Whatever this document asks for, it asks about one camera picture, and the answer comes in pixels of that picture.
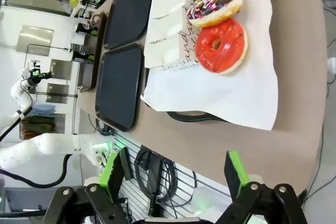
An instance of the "donut box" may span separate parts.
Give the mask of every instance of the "donut box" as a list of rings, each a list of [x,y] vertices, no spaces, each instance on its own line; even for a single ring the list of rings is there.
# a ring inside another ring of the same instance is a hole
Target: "donut box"
[[[199,29],[187,20],[195,0],[152,0],[144,47],[145,67],[176,71],[198,65],[195,55]]]

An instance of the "donut hole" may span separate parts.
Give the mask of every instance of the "donut hole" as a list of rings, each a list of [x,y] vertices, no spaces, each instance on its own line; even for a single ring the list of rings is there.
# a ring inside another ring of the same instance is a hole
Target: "donut hole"
[[[217,39],[212,43],[212,50],[216,51],[220,47],[221,40]]]

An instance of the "chocolate donut with sprinkles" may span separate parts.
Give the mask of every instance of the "chocolate donut with sprinkles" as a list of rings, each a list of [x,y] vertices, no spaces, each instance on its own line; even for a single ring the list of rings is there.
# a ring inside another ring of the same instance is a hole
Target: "chocolate donut with sprinkles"
[[[187,18],[197,27],[217,25],[235,15],[243,0],[198,0],[187,12]]]

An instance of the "red glazed donut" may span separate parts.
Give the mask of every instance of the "red glazed donut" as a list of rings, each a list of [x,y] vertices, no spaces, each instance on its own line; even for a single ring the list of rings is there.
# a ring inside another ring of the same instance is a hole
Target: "red glazed donut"
[[[243,61],[247,50],[247,36],[233,19],[203,28],[196,42],[196,57],[212,73],[230,73]]]

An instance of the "brown table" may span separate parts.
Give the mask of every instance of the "brown table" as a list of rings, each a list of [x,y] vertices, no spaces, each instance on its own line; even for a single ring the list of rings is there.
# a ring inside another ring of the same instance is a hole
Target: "brown table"
[[[327,82],[326,32],[321,0],[271,0],[270,27],[279,81],[274,129],[263,131],[223,122],[182,123],[140,102],[128,137],[214,181],[226,184],[226,151],[237,150],[247,173],[268,186],[306,188],[314,170]],[[108,15],[112,0],[99,11]],[[79,106],[95,115],[95,91],[79,94]]]

